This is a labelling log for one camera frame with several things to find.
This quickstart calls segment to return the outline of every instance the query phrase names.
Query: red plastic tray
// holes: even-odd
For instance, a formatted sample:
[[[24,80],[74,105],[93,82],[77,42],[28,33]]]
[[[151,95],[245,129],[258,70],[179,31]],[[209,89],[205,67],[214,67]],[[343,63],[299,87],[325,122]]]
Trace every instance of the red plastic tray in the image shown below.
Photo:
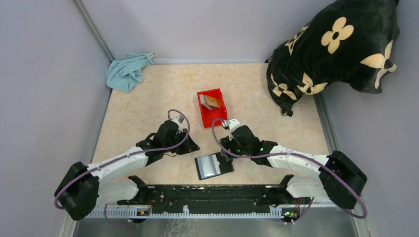
[[[199,95],[201,94],[220,99],[221,108],[215,108],[213,110],[209,110],[205,106],[201,105],[201,102],[199,100]],[[225,107],[220,89],[201,91],[197,93],[197,96],[198,96],[199,109],[201,110],[202,124],[204,125],[204,128],[211,127],[212,122],[214,122],[214,120],[218,118],[227,120],[227,108]],[[215,126],[220,126],[220,125],[221,125],[221,121],[218,121],[215,124]]]

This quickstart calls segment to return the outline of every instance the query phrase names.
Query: black cushion with flowers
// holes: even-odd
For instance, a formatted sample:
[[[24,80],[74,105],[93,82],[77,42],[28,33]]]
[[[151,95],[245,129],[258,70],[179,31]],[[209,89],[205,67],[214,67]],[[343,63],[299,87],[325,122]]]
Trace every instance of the black cushion with flowers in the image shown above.
[[[398,0],[338,0],[320,11],[266,62],[269,92],[291,116],[304,94],[336,81],[366,93],[382,93],[381,79],[397,66],[390,61],[399,34]]]

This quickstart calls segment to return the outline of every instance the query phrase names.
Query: grey wall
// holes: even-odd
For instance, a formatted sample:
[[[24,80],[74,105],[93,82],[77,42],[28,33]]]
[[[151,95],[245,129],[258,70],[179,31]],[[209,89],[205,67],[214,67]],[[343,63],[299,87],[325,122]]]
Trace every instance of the grey wall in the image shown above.
[[[0,236],[57,236],[54,191],[88,161],[109,63],[70,0],[0,1]]]
[[[364,197],[380,237],[418,236],[419,1],[398,6],[401,35],[393,46],[396,72],[383,94],[333,84],[323,95],[342,150],[368,176]]]
[[[333,0],[83,0],[116,59],[263,62]]]

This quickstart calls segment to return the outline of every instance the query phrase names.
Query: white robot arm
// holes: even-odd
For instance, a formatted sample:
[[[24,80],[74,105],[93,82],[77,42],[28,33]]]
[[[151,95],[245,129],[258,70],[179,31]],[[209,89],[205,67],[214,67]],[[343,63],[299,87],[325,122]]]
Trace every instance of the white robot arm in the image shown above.
[[[65,209],[73,220],[79,220],[96,206],[119,201],[138,204],[144,200],[146,192],[141,190],[147,189],[147,185],[138,177],[112,181],[160,160],[164,152],[182,155],[199,150],[188,130],[182,129],[183,116],[165,121],[157,133],[113,158],[87,166],[81,162],[73,164],[55,191],[55,206]]]
[[[367,181],[366,175],[342,152],[331,155],[309,154],[283,147],[276,142],[260,141],[247,126],[236,119],[223,122],[229,136],[220,139],[221,155],[226,160],[250,158],[259,165],[283,168],[305,176],[287,175],[280,183],[284,202],[296,198],[328,198],[344,209],[352,210],[356,197],[339,180],[326,172],[328,168],[359,195]]]

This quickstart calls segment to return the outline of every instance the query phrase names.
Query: flower pattern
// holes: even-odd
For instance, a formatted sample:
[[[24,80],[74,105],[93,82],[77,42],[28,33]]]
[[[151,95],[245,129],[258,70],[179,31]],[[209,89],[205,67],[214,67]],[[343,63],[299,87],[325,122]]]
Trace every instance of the flower pattern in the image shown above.
[[[297,100],[297,97],[296,97],[296,95],[293,93],[293,92],[291,92],[291,91],[288,91],[288,86],[287,86],[287,84],[277,84],[275,81],[274,81],[274,76],[273,76],[273,74],[271,74],[271,79],[272,79],[272,82],[274,83],[274,85],[275,85],[275,88],[272,90],[272,92],[275,94],[275,95],[277,95],[278,97],[282,94],[282,93],[284,93],[284,94],[286,94],[288,97],[290,97],[292,100]]]
[[[285,43],[285,46],[288,47],[288,51],[290,55],[292,55],[295,43],[297,43],[298,39],[301,35],[307,30],[308,26],[304,26],[297,34],[295,34],[288,42]]]
[[[381,78],[387,72],[394,72],[397,69],[396,64],[390,61],[391,49],[393,48],[393,41],[390,42],[385,48],[384,55],[376,53],[370,55],[361,61],[362,64],[367,65],[370,68],[380,69],[376,76],[376,82],[374,83],[375,89],[378,89]]]
[[[306,95],[314,95],[322,91],[326,85],[327,82],[322,84],[313,85],[313,80],[311,77],[309,77],[306,73],[304,73],[302,77],[302,83],[305,84],[305,86],[297,86],[304,94]]]
[[[332,26],[331,31],[327,31],[322,37],[322,45],[328,47],[329,54],[333,54],[340,46],[340,42],[349,38],[354,31],[352,25],[346,26],[346,17],[340,17]]]

